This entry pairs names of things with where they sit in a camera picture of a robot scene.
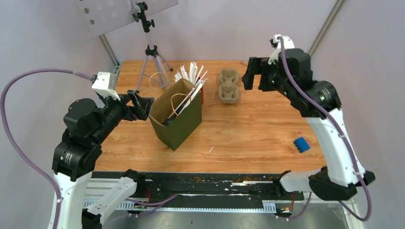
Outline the green paper bag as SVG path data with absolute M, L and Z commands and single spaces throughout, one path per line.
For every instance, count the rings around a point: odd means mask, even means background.
M 188 94 L 194 87 L 194 84 L 184 79 L 177 81 L 153 103 L 150 110 L 149 119 L 158 139 L 173 151 L 177 150 L 202 122 L 201 93 L 197 94 L 181 114 L 173 116 L 176 119 L 169 126 L 163 126 L 162 123 L 172 113 L 171 97 L 176 93 Z M 183 99 L 182 95 L 174 97 L 174 107 Z

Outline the white straw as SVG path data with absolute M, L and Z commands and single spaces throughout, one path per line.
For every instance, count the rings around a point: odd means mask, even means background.
M 192 100 L 192 95 L 194 93 L 196 88 L 192 88 L 192 90 L 188 94 L 182 94 L 182 93 L 176 93 L 171 97 L 171 108 L 172 108 L 172 113 L 168 116 L 168 118 L 173 117 L 174 115 L 178 116 L 182 110 L 188 105 L 189 102 Z M 173 98 L 182 95 L 184 96 L 184 99 L 177 105 L 177 107 L 174 107 L 173 103 Z

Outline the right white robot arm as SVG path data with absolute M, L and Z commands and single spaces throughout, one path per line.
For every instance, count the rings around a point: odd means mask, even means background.
M 349 200 L 357 187 L 375 180 L 352 149 L 335 87 L 313 79 L 308 53 L 294 48 L 286 50 L 285 60 L 280 54 L 275 60 L 250 57 L 242 78 L 246 90 L 253 88 L 256 75 L 261 76 L 259 90 L 281 93 L 305 118 L 326 160 L 326 166 L 315 171 L 283 172 L 272 187 L 275 197 L 285 199 L 294 191 L 306 191 L 325 201 Z

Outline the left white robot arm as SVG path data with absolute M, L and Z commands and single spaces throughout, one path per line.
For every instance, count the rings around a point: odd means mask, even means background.
M 97 202 L 84 207 L 102 143 L 121 121 L 147 120 L 155 101 L 133 90 L 100 96 L 100 100 L 102 107 L 92 99 L 79 99 L 64 116 L 66 129 L 54 150 L 52 163 L 58 187 L 52 211 L 56 219 L 54 229 L 100 229 L 126 198 L 141 197 L 146 192 L 145 175 L 129 169 Z

